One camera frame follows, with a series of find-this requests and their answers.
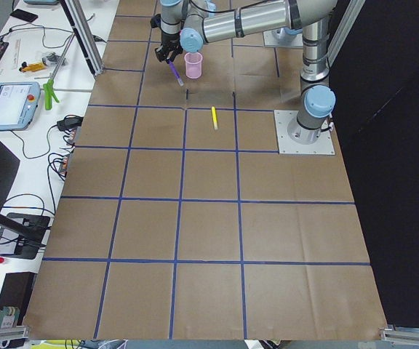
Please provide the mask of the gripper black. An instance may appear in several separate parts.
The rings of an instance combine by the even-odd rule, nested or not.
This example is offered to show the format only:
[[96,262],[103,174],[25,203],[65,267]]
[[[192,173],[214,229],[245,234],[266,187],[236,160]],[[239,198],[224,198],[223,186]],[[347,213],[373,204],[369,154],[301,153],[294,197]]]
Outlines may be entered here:
[[183,48],[180,44],[179,33],[166,33],[161,32],[161,44],[158,48],[155,48],[155,55],[159,62],[174,62],[178,55],[183,54]]

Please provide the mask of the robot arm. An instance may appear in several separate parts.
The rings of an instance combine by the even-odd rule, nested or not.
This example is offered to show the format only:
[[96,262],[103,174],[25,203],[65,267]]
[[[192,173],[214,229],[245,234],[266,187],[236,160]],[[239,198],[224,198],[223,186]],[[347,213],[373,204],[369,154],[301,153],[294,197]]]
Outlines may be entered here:
[[323,124],[336,103],[329,87],[328,52],[329,16],[335,1],[258,1],[223,11],[213,1],[161,1],[160,6],[150,21],[161,32],[155,50],[160,62],[171,63],[183,52],[194,54],[206,44],[255,33],[283,28],[301,32],[301,106],[287,134],[298,144],[311,145],[327,131]]

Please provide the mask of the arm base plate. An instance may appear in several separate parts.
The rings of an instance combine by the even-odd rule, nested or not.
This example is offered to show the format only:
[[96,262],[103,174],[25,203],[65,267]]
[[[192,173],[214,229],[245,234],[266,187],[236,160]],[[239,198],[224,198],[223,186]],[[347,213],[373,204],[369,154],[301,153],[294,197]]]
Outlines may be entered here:
[[281,155],[334,156],[328,121],[316,130],[299,125],[298,111],[274,110],[278,152]]
[[265,47],[303,48],[303,34],[301,30],[287,31],[286,28],[278,28],[272,31],[264,31],[263,40]]

